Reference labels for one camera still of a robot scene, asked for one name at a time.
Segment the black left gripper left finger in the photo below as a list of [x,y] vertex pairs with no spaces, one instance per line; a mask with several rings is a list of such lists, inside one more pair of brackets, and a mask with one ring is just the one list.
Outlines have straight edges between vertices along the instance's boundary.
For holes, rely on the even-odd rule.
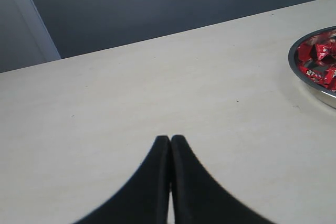
[[77,223],[167,223],[170,181],[171,143],[160,135],[123,187]]

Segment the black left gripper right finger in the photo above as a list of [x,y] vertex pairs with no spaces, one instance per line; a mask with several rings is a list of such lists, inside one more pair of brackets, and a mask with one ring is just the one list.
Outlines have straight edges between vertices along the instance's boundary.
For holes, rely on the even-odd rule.
[[176,223],[271,223],[226,191],[204,168],[186,138],[171,139]]

